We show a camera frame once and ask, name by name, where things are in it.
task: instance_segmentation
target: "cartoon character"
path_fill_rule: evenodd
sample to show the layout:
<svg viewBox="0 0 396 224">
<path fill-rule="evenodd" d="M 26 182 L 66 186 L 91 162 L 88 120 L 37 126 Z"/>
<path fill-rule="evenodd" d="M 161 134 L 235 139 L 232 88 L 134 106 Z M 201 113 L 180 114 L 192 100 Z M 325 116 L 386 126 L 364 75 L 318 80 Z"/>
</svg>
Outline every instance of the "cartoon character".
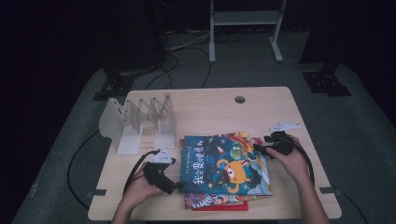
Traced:
<svg viewBox="0 0 396 224">
<path fill-rule="evenodd" d="M 221 159 L 218 161 L 217 166 L 220 168 L 224 167 L 223 170 L 227 172 L 228 179 L 230 183 L 235 184 L 235 188 L 228 187 L 227 190 L 230 193 L 236 193 L 239 190 L 239 185 L 243 184 L 247 181 L 250 181 L 247 178 L 247 174 L 244 169 L 243 161 L 232 161 L 228 162 L 225 159 Z"/>
</svg>

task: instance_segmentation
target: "gray carpet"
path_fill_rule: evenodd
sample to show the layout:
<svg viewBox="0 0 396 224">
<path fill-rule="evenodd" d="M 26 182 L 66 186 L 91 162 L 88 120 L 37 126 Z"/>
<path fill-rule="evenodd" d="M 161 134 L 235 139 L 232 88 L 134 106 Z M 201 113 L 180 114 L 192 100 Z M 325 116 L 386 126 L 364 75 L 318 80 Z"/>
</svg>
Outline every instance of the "gray carpet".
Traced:
<svg viewBox="0 0 396 224">
<path fill-rule="evenodd" d="M 230 45 L 217 44 L 217 61 L 211 65 L 205 88 L 289 87 L 330 183 L 350 197 L 370 223 L 392 223 L 396 220 L 393 200 L 396 195 L 395 128 L 363 88 L 359 77 L 343 65 L 335 75 L 352 96 L 311 93 L 302 72 L 316 70 L 320 64 L 298 64 L 307 35 L 280 34 L 278 43 L 283 63 L 276 63 L 274 59 L 268 43 L 269 34 L 237 35 L 243 40 Z M 196 37 L 169 35 L 173 46 Z M 208 49 L 206 43 L 194 47 Z M 201 88 L 209 69 L 206 55 L 197 49 L 184 49 L 173 55 L 178 58 L 178 65 L 170 72 L 172 85 L 168 85 L 167 76 L 162 76 L 149 89 Z M 169 69 L 174 64 L 172 58 L 163 66 Z M 133 90 L 145 89 L 161 72 L 158 69 L 137 78 Z M 92 98 L 105 79 L 102 70 L 92 74 L 13 223 L 94 223 L 88 219 L 87 209 L 71 193 L 67 171 L 78 148 L 98 130 L 106 102 Z M 86 206 L 91 203 L 87 195 L 96 188 L 109 145 L 109 139 L 99 133 L 94 135 L 80 149 L 70 167 L 70 185 Z M 340 193 L 337 199 L 343 215 L 333 223 L 363 223 L 358 210 L 345 196 Z M 300 223 L 300 220 L 279 223 Z"/>
</svg>

